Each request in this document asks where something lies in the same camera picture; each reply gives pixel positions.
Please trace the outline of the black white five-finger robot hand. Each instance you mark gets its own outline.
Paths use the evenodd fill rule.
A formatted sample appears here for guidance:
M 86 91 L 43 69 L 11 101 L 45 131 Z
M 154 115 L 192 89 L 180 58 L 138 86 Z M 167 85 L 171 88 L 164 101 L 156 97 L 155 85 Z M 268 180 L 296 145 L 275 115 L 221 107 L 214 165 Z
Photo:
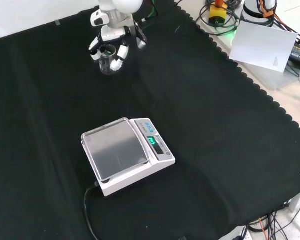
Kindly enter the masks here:
M 90 44 L 88 50 L 94 62 L 99 63 L 104 75 L 117 73 L 123 66 L 128 54 L 131 30 L 127 26 L 111 28 L 104 25 Z

